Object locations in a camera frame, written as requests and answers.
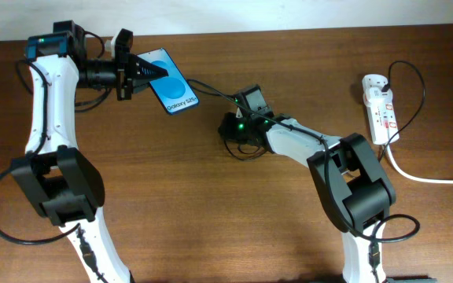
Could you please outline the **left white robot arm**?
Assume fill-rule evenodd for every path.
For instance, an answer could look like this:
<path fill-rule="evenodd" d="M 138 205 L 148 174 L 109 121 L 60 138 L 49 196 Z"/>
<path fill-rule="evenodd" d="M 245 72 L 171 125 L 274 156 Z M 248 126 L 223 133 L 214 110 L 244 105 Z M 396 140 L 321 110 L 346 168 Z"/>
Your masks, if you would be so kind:
<path fill-rule="evenodd" d="M 95 166 L 79 151 L 75 108 L 79 88 L 114 90 L 120 101 L 167 76 L 131 53 L 133 33 L 120 30 L 107 46 L 108 60 L 90 59 L 86 31 L 56 22 L 47 35 L 28 39 L 25 61 L 33 82 L 31 133 L 25 155 L 11 174 L 37 214 L 68 238 L 92 282 L 132 282 L 105 224 L 105 187 Z"/>

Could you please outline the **blue Galaxy smartphone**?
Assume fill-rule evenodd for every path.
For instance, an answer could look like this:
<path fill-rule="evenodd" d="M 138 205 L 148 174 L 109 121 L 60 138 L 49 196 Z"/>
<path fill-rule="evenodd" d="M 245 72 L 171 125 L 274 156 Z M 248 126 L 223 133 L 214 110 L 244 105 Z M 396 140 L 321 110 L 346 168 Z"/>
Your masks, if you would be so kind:
<path fill-rule="evenodd" d="M 164 48 L 138 55 L 168 72 L 168 76 L 154 80 L 150 86 L 169 115 L 176 115 L 199 105 L 200 100 L 192 91 L 179 68 Z"/>

